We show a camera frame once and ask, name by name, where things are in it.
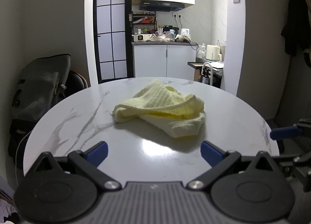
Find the gray backpack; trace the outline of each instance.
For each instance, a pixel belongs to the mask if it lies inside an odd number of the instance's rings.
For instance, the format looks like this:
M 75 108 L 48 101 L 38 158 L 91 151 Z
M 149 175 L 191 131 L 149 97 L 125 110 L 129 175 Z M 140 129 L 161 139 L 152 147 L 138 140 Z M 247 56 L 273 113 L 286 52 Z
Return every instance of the gray backpack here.
M 64 90 L 70 70 L 70 55 L 38 58 L 26 65 L 19 75 L 12 102 L 9 156 L 15 156 L 18 144 L 54 105 L 65 98 Z M 22 168 L 24 139 L 18 149 L 17 165 Z

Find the round table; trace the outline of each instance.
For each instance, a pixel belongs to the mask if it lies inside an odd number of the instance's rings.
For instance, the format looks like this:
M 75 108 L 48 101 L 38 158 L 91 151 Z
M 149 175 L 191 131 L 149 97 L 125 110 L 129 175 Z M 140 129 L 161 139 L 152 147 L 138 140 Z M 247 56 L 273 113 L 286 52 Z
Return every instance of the round table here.
M 43 151 L 66 156 L 108 143 L 108 157 L 98 166 L 123 186 L 127 181 L 182 181 L 184 184 L 210 169 L 200 145 L 208 140 L 223 150 L 242 155 L 264 150 L 279 155 L 270 127 L 248 104 L 212 86 L 183 79 L 159 78 L 183 95 L 205 102 L 205 124 L 199 135 L 172 139 L 155 126 L 136 118 L 114 123 L 111 111 L 131 98 L 153 78 L 131 78 L 80 91 L 49 110 L 37 123 L 24 153 L 24 174 Z

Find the chair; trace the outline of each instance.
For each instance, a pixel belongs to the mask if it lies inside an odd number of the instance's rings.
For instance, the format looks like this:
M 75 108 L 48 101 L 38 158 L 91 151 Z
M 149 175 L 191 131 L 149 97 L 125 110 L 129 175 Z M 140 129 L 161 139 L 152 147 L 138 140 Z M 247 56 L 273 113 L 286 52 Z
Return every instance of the chair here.
M 87 82 L 85 78 L 80 74 L 69 71 L 66 86 L 67 88 L 65 89 L 65 96 L 69 97 L 70 95 L 75 94 L 78 91 L 86 89 Z

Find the blue gripper pad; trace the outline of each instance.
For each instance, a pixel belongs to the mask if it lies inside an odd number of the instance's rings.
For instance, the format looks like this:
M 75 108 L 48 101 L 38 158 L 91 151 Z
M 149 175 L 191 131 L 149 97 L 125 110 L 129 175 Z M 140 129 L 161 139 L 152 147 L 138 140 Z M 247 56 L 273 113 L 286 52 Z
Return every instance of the blue gripper pad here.
M 270 138 L 272 140 L 283 140 L 292 137 L 298 137 L 302 135 L 302 129 L 298 126 L 291 126 L 285 128 L 276 128 L 271 130 Z
M 83 154 L 85 160 L 97 167 L 108 156 L 108 144 L 106 142 L 99 142 Z
M 224 151 L 218 149 L 211 143 L 205 141 L 201 144 L 201 156 L 212 167 L 214 167 L 224 159 L 224 154 Z

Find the yellow towel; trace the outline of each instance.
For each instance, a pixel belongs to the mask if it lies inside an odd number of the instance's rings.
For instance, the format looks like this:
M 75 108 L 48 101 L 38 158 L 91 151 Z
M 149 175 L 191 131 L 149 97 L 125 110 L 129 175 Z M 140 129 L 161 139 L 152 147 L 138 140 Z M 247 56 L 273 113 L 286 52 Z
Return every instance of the yellow towel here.
M 111 115 L 115 122 L 139 117 L 173 138 L 197 135 L 204 122 L 204 102 L 195 95 L 183 97 L 171 86 L 152 80 L 145 88 L 116 105 Z

